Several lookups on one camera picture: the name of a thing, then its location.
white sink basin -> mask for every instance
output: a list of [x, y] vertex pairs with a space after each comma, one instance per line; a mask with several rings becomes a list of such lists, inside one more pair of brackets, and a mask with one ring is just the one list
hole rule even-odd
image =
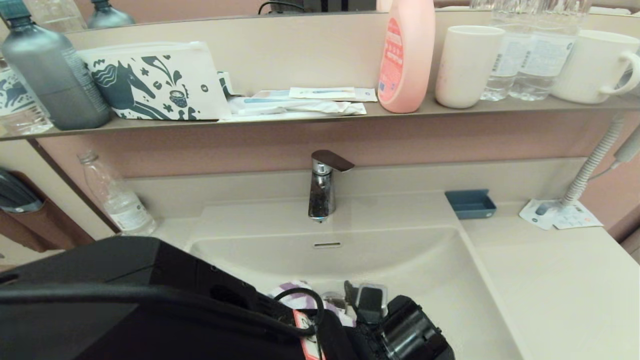
[[[306, 219], [302, 200], [212, 207], [196, 226], [190, 252], [263, 293], [291, 280], [306, 280], [318, 293], [343, 292], [345, 280], [383, 284], [388, 300], [407, 295], [422, 306], [458, 360], [523, 359], [467, 235], [451, 209], [443, 209], [444, 196], [403, 196], [344, 199], [348, 222], [329, 226]], [[385, 223], [398, 217], [397, 207], [395, 215], [388, 209], [395, 200], [407, 214], [396, 228]], [[439, 211], [427, 210], [433, 207]], [[266, 221], [247, 222], [251, 211], [265, 214]], [[298, 211], [304, 223], [295, 218]], [[289, 233], [282, 231], [286, 216], [295, 218]], [[229, 224], [243, 219], [233, 233]], [[265, 235], [256, 235], [254, 227], [263, 227]], [[350, 230], [336, 231], [345, 228]]]

faucet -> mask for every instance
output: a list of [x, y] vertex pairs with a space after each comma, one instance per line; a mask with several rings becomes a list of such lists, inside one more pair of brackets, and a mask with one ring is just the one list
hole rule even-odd
[[335, 211], [335, 191], [333, 190], [333, 170], [346, 172], [354, 164], [329, 150], [318, 150], [311, 154], [311, 193], [309, 196], [309, 217], [322, 224]]

mug handle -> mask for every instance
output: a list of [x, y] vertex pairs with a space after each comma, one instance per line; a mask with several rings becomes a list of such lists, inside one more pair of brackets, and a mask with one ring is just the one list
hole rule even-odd
[[626, 84], [621, 86], [620, 88], [613, 88], [611, 86], [603, 86], [600, 88], [600, 93], [605, 95], [621, 95], [633, 90], [638, 84], [640, 84], [640, 56], [630, 52], [625, 51], [620, 54], [620, 59], [626, 59], [631, 63], [631, 78], [627, 81]]

pink wall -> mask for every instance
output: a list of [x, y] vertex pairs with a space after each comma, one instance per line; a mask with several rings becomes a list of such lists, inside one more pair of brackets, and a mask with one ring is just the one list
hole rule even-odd
[[[311, 152], [322, 148], [358, 166], [563, 158], [587, 156], [611, 117], [592, 111], [153, 129], [40, 143], [86, 189], [76, 153], [88, 147], [125, 177], [306, 169]], [[638, 124], [640, 113], [627, 114], [622, 137]], [[593, 181], [582, 201], [616, 238], [637, 227], [640, 157]]]
[[[219, 16], [258, 14], [264, 0], [109, 0], [114, 8], [127, 12], [136, 22], [164, 22]], [[90, 0], [76, 0], [83, 17], [93, 13]]]

bottle label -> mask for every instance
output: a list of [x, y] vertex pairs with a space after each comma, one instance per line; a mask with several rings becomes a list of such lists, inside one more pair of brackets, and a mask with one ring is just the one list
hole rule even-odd
[[395, 18], [389, 20], [387, 26], [387, 38], [385, 39], [385, 52], [382, 56], [380, 69], [380, 84], [378, 85], [378, 97], [380, 101], [389, 101], [393, 98], [404, 67], [404, 49], [402, 33]]
[[0, 116], [11, 115], [35, 105], [35, 96], [12, 69], [0, 72]]
[[576, 38], [570, 35], [534, 33], [520, 72], [534, 76], [560, 75]]
[[78, 83], [80, 83], [80, 86], [82, 86], [84, 92], [89, 97], [95, 111], [101, 112], [106, 110], [107, 104], [100, 95], [98, 88], [95, 87], [91, 74], [89, 74], [89, 70], [84, 66], [84, 62], [80, 59], [80, 55], [77, 54], [77, 51], [73, 47], [69, 47], [62, 51], [62, 57], [64, 57], [65, 61], [71, 68], [71, 71], [74, 73], [74, 76], [78, 80]]
[[132, 209], [109, 216], [122, 231], [133, 231], [151, 219], [151, 215], [139, 200]]
[[491, 75], [516, 76], [525, 60], [530, 43], [531, 36], [527, 34], [506, 33]]

